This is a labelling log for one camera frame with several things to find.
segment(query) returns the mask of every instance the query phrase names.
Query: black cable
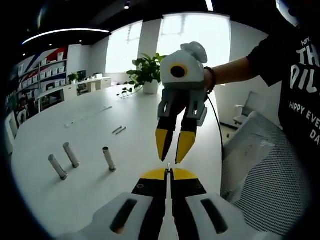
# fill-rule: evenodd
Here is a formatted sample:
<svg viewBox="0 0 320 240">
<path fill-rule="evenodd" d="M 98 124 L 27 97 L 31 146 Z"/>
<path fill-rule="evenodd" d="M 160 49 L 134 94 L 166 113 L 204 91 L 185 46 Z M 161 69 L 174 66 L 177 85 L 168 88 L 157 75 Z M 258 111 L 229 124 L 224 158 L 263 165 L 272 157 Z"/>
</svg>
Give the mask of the black cable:
<svg viewBox="0 0 320 240">
<path fill-rule="evenodd" d="M 221 154 L 222 154 L 222 161 L 223 161 L 223 160 L 224 160 L 224 141 L 223 141 L 223 139 L 222 139 L 222 132 L 221 132 L 221 127 L 220 127 L 220 122 L 219 122 L 219 119 L 218 119 L 218 116 L 217 116 L 215 107 L 214 107 L 214 105 L 212 104 L 212 101 L 211 101 L 210 97 L 209 97 L 209 96 L 207 96 L 207 97 L 208 97 L 208 99 L 209 99 L 209 101 L 210 101 L 210 104 L 211 104 L 211 106 L 212 106 L 212 108 L 213 108 L 213 112 L 214 112 L 214 115 L 215 115 L 215 119 L 216 119 L 216 122 L 217 122 L 217 124 L 218 124 L 218 126 L 219 126 L 220 139 L 221 139 Z"/>
</svg>

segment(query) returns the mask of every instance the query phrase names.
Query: human arm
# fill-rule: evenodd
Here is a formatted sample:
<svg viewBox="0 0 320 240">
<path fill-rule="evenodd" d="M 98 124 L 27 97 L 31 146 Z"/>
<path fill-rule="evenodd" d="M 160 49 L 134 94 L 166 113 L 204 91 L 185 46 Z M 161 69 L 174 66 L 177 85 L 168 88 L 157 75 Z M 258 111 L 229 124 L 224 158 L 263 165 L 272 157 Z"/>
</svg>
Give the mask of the human arm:
<svg viewBox="0 0 320 240">
<path fill-rule="evenodd" d="M 205 69 L 206 89 L 213 85 L 244 82 L 257 76 L 261 76 L 269 87 L 276 84 L 281 78 L 275 73 L 282 72 L 280 69 L 288 62 L 286 48 L 281 46 L 279 36 L 272 35 L 261 41 L 248 56 L 213 67 L 214 76 Z"/>
<path fill-rule="evenodd" d="M 215 85 L 243 82 L 258 76 L 253 71 L 247 57 L 242 57 L 224 65 L 213 67 L 212 69 L 214 71 Z M 210 89 L 212 85 L 212 78 L 213 76 L 210 71 L 205 69 L 204 82 L 207 89 Z"/>
</svg>

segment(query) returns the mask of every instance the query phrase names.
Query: metal pin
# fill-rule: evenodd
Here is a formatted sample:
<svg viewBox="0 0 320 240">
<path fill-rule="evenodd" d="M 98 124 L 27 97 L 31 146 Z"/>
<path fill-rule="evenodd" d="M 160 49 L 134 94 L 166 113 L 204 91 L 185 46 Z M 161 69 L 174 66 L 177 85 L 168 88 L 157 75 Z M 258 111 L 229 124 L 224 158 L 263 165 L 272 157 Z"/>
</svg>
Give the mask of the metal pin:
<svg viewBox="0 0 320 240">
<path fill-rule="evenodd" d="M 125 126 L 123 129 L 121 129 L 120 131 L 118 131 L 115 135 L 118 135 L 119 133 L 121 133 L 122 131 L 126 130 L 127 127 Z"/>
<path fill-rule="evenodd" d="M 122 126 L 120 126 L 120 127 L 118 127 L 116 130 L 114 130 L 113 132 L 112 132 L 112 134 L 114 134 L 116 131 L 118 131 L 119 129 L 122 129 Z"/>
<path fill-rule="evenodd" d="M 78 159 L 76 158 L 74 152 L 71 150 L 68 142 L 63 144 L 63 148 L 71 161 L 72 167 L 74 167 L 75 169 L 77 167 L 79 167 L 80 163 L 79 163 Z"/>
<path fill-rule="evenodd" d="M 105 158 L 106 162 L 109 165 L 110 172 L 114 172 L 116 170 L 116 167 L 115 167 L 114 162 L 112 161 L 109 148 L 107 146 L 105 146 L 104 148 L 102 148 L 102 151 L 103 151 L 103 154 L 104 154 L 104 158 Z"/>
<path fill-rule="evenodd" d="M 50 154 L 48 160 L 51 163 L 54 170 L 59 174 L 60 179 L 65 180 L 68 177 L 68 174 L 62 169 L 55 156 L 53 154 Z"/>
</svg>

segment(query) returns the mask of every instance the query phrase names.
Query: black t-shirt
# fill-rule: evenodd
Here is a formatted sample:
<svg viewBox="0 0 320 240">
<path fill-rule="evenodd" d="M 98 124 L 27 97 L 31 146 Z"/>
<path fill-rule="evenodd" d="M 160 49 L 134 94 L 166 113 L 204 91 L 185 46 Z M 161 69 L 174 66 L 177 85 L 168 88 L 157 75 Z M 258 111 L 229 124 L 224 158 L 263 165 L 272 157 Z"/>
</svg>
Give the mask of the black t-shirt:
<svg viewBox="0 0 320 240">
<path fill-rule="evenodd" d="M 247 58 L 269 87 L 282 81 L 280 124 L 300 158 L 315 163 L 320 158 L 320 60 L 312 40 L 289 28 L 260 42 Z"/>
</svg>

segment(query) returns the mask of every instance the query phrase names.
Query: desk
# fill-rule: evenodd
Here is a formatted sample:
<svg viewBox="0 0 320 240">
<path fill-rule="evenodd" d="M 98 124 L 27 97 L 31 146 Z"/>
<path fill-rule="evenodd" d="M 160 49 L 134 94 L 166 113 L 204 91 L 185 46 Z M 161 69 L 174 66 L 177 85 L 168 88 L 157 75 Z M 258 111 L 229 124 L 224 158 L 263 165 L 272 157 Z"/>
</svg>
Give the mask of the desk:
<svg viewBox="0 0 320 240">
<path fill-rule="evenodd" d="M 77 232 L 92 222 L 94 213 L 123 192 L 131 193 L 140 176 L 152 169 L 175 168 L 177 142 L 183 114 L 167 158 L 158 158 L 155 131 L 158 95 L 139 91 L 121 99 L 123 85 L 78 96 L 43 111 L 21 125 L 12 153 L 12 174 L 17 187 L 35 218 L 53 237 Z M 210 98 L 217 109 L 214 92 Z M 103 107 L 111 109 L 100 111 Z M 220 193 L 221 140 L 210 103 L 202 127 L 198 128 L 193 148 L 177 167 L 195 173 L 208 193 Z M 65 123 L 82 119 L 69 128 Z M 120 125 L 126 130 L 112 131 Z M 69 142 L 80 162 L 72 168 L 63 149 Z M 109 147 L 116 171 L 110 173 L 103 147 Z M 54 154 L 68 177 L 61 181 L 48 161 Z M 178 239 L 171 213 L 172 201 L 166 200 L 166 216 L 159 239 Z"/>
<path fill-rule="evenodd" d="M 101 90 L 102 88 L 111 87 L 111 77 L 94 78 L 90 80 L 79 81 L 75 84 L 87 84 L 88 92 L 91 93 L 97 90 Z"/>
<path fill-rule="evenodd" d="M 69 100 L 69 99 L 72 99 L 72 98 L 78 96 L 76 84 L 59 86 L 59 87 L 55 87 L 53 89 L 50 89 L 48 91 L 45 91 L 43 93 L 40 93 L 39 96 L 37 97 L 39 113 L 41 112 L 41 104 L 42 104 L 41 99 L 43 97 L 48 96 L 49 94 L 52 94 L 55 92 L 60 92 L 60 96 L 61 96 L 62 101 L 66 101 L 66 100 Z"/>
</svg>

